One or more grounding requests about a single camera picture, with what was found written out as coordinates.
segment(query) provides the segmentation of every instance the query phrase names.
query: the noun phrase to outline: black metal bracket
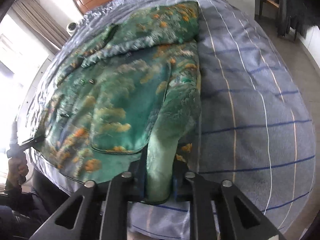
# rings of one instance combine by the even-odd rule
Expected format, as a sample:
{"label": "black metal bracket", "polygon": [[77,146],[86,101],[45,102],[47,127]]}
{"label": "black metal bracket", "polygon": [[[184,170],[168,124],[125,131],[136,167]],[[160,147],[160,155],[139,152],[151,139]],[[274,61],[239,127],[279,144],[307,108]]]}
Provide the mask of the black metal bracket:
{"label": "black metal bracket", "polygon": [[[30,240],[126,240],[127,202],[145,200],[145,161],[133,162],[129,171],[111,181],[89,180],[71,195],[34,233]],[[190,201],[190,239],[217,240],[212,212],[216,206],[223,240],[285,240],[276,227],[229,180],[207,181],[189,171],[185,163],[173,164],[172,190],[176,201]]]}
{"label": "black metal bracket", "polygon": [[36,145],[39,142],[44,141],[44,139],[45,139],[45,136],[40,135],[36,138],[30,138],[30,139],[24,141],[20,145],[19,144],[10,144],[10,149],[7,150],[7,157],[8,158],[17,157],[17,156],[19,156],[19,154],[21,154],[21,152],[33,147],[34,145]]}

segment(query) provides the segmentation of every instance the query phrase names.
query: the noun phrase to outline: floor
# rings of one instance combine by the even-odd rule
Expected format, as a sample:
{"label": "floor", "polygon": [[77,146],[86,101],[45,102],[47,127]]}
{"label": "floor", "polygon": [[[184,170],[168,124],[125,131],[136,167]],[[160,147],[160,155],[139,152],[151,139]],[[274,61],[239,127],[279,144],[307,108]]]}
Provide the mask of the floor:
{"label": "floor", "polygon": [[298,86],[302,98],[309,110],[314,126],[316,128],[317,157],[316,157],[316,182],[309,200],[285,233],[287,240],[298,240],[305,228],[313,221],[316,213],[320,210],[320,76],[315,67],[303,51],[303,44],[300,40],[293,41],[293,36],[277,37],[274,23],[267,18],[258,20],[260,26],[269,36],[274,46],[286,63],[292,79]]}

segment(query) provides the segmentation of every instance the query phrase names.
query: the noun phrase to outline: bed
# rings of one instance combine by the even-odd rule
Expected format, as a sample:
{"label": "bed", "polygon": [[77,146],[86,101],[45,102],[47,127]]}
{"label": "bed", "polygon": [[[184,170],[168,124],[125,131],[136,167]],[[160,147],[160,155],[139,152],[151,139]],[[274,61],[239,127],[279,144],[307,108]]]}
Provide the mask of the bed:
{"label": "bed", "polygon": [[[55,56],[37,88],[27,127],[35,123],[56,87],[57,67],[103,26],[139,8],[185,0],[112,0],[84,14],[76,33]],[[312,120],[281,56],[262,28],[224,0],[199,4],[197,38],[201,108],[188,166],[206,179],[233,181],[285,232],[312,190],[315,135]],[[67,194],[66,178],[33,150],[33,165]],[[132,204],[129,228],[157,239],[189,239],[188,203]]]}

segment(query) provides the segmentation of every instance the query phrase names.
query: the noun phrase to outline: gray curtain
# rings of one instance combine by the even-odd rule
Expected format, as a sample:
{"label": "gray curtain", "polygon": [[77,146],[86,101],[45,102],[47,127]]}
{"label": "gray curtain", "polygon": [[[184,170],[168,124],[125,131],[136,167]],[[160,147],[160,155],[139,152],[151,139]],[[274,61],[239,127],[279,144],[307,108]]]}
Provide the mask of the gray curtain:
{"label": "gray curtain", "polygon": [[16,0],[12,9],[53,54],[56,54],[70,37],[36,0]]}

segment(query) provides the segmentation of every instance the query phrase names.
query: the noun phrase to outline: wooden chair leg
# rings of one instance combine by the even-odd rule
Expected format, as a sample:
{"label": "wooden chair leg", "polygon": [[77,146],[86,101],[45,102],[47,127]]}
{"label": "wooden chair leg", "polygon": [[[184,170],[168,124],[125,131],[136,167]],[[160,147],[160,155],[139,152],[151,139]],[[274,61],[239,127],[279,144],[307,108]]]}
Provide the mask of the wooden chair leg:
{"label": "wooden chair leg", "polygon": [[264,2],[264,0],[260,0],[260,6],[259,6],[259,20],[261,19],[261,16],[262,16],[263,2]]}
{"label": "wooden chair leg", "polygon": [[293,39],[293,41],[296,41],[296,39],[297,39],[297,29],[295,29],[295,31],[294,31],[294,39]]}

